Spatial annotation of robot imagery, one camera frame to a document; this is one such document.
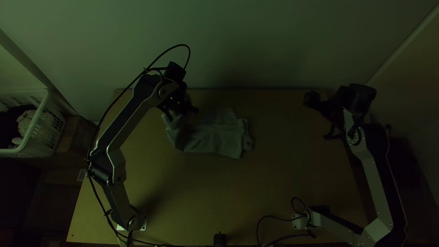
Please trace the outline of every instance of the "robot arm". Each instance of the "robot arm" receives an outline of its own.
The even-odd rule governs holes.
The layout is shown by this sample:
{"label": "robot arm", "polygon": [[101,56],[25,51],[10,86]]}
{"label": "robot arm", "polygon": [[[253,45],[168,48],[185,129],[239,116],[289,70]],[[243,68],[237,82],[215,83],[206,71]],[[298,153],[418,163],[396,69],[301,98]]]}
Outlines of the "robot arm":
{"label": "robot arm", "polygon": [[[320,101],[318,93],[308,92],[304,102],[332,123],[330,133],[324,138],[340,138],[351,165],[363,168],[375,219],[363,228],[331,214],[327,206],[315,206],[309,208],[311,220],[302,218],[293,222],[296,229],[325,228],[355,247],[401,246],[406,240],[405,215],[387,160],[387,132],[380,124],[362,123],[375,95],[371,87],[350,84],[341,86],[331,100]],[[341,134],[333,135],[335,128],[340,129]]]}
{"label": "robot arm", "polygon": [[185,70],[170,62],[163,77],[143,72],[133,89],[133,95],[119,115],[96,141],[90,153],[89,175],[103,188],[111,206],[114,222],[128,231],[144,229],[146,218],[130,205],[123,185],[126,180],[125,159],[120,150],[146,112],[154,107],[169,118],[169,111],[186,114],[197,112],[185,97]]}

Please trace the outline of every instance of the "laundry basket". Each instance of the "laundry basket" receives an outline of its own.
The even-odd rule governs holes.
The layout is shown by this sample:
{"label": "laundry basket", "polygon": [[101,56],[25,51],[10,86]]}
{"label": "laundry basket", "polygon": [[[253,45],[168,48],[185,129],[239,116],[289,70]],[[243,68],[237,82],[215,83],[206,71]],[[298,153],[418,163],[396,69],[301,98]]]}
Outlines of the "laundry basket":
{"label": "laundry basket", "polygon": [[32,104],[37,109],[21,144],[11,149],[0,149],[0,157],[49,157],[58,144],[65,119],[59,113],[47,89],[0,91],[0,111]]}

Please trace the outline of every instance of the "black robot arm segment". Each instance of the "black robot arm segment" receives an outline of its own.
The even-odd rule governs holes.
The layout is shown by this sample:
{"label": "black robot arm segment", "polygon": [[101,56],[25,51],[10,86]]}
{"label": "black robot arm segment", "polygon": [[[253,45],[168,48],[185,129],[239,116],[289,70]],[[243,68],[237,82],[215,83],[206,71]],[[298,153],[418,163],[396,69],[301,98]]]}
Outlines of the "black robot arm segment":
{"label": "black robot arm segment", "polygon": [[123,185],[126,170],[120,147],[146,112],[154,107],[169,118],[170,110],[180,114],[198,111],[185,97],[186,84],[182,81],[185,73],[173,62],[169,63],[163,76],[149,75],[144,71],[131,99],[98,138],[90,153],[89,175],[102,186],[112,209],[113,221],[128,231],[140,229],[142,222],[130,205]]}

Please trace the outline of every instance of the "towel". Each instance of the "towel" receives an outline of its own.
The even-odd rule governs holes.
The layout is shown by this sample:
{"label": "towel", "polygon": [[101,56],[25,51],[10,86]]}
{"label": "towel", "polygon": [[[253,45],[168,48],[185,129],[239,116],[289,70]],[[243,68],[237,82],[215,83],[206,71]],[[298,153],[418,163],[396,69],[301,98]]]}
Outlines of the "towel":
{"label": "towel", "polygon": [[231,108],[208,112],[196,123],[190,114],[174,115],[172,121],[163,114],[166,135],[181,152],[218,153],[239,159],[243,150],[251,150],[253,140],[248,133],[248,120],[238,119]]}

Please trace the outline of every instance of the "wooden table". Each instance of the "wooden table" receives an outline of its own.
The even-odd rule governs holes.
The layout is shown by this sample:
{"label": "wooden table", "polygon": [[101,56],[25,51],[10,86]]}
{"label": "wooden table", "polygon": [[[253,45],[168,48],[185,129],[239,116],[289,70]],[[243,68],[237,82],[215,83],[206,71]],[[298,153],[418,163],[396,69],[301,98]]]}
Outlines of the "wooden table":
{"label": "wooden table", "polygon": [[[125,187],[131,204],[154,201],[146,231],[134,238],[174,245],[212,245],[219,231],[230,245],[256,245],[256,223],[264,215],[291,218],[292,197],[307,205],[329,205],[333,213],[360,226],[367,220],[346,151],[339,140],[324,140],[329,122],[302,105],[306,90],[189,90],[193,104],[205,110],[232,107],[249,120],[253,150],[240,160],[218,154],[181,153],[169,143],[158,109],[150,110],[122,145]],[[103,128],[122,109],[131,92],[109,111]],[[104,205],[107,200],[98,188]],[[262,243],[301,233],[291,222],[268,219]],[[285,243],[340,240],[326,230],[317,238]],[[82,184],[67,241],[117,243],[93,195]]]}

